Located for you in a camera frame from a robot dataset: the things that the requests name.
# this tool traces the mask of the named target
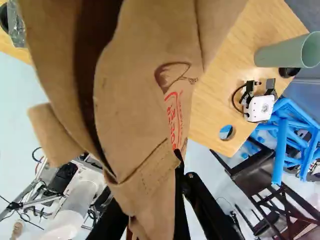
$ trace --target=white cylinder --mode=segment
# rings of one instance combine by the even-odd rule
[[[41,240],[69,240],[74,238],[84,222],[98,186],[92,181],[80,181],[63,203]]]

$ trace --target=kraft paper bag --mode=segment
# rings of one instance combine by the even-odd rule
[[[20,1],[28,47],[55,116],[103,163],[140,240],[173,238],[180,163],[173,149],[185,155],[193,89],[245,4]]]
[[[68,134],[49,103],[34,106],[28,116],[51,167],[60,167],[85,150]]]

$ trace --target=white machine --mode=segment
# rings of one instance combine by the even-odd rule
[[[69,240],[81,227],[91,230],[83,225],[85,216],[91,208],[96,216],[94,221],[98,221],[99,214],[93,203],[106,187],[99,162],[88,155],[77,157],[60,168],[52,168],[44,158],[38,167],[32,183],[0,212],[0,220],[12,211],[20,217],[33,212],[35,216],[51,220],[39,236],[40,240]]]
[[[261,85],[261,82],[250,80],[242,86],[238,87],[232,95],[232,104],[234,108],[243,114],[243,117],[248,122],[259,123],[268,121],[273,112],[274,104],[278,98],[275,90],[275,78],[266,80],[266,92],[264,95],[254,95],[254,86]],[[239,101],[243,106],[243,110],[240,110],[235,105],[234,97],[236,93],[245,88],[245,91]]]

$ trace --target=gray floor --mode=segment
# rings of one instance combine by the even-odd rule
[[[285,0],[309,32],[320,31],[320,0]],[[302,69],[297,78],[320,78],[320,65]]]

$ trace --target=light wood surface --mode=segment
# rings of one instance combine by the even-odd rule
[[[0,0],[0,6],[4,4],[6,0]],[[19,59],[26,64],[31,64],[31,57],[27,48],[17,48],[12,43],[11,38],[0,27],[0,52],[8,54],[16,59]]]
[[[281,78],[277,68],[255,67],[254,52],[305,33],[307,29],[283,0],[249,0],[194,91],[189,137],[232,157],[257,125],[245,121],[233,108],[234,90],[244,81],[259,80],[262,85],[257,91],[263,93],[266,79],[276,78],[280,96],[292,80]],[[241,95],[235,96],[237,102]],[[219,131],[228,124],[235,135],[222,141]]]

